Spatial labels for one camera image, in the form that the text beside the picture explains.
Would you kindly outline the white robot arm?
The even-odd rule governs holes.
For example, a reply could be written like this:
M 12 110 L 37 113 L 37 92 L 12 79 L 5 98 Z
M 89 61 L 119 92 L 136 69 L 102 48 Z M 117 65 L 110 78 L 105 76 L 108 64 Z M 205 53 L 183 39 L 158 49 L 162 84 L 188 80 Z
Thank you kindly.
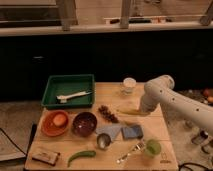
M 147 81 L 144 84 L 139 110 L 151 113 L 158 104 L 166 104 L 213 136 L 213 107 L 175 92 L 174 86 L 174 79 L 170 75 Z

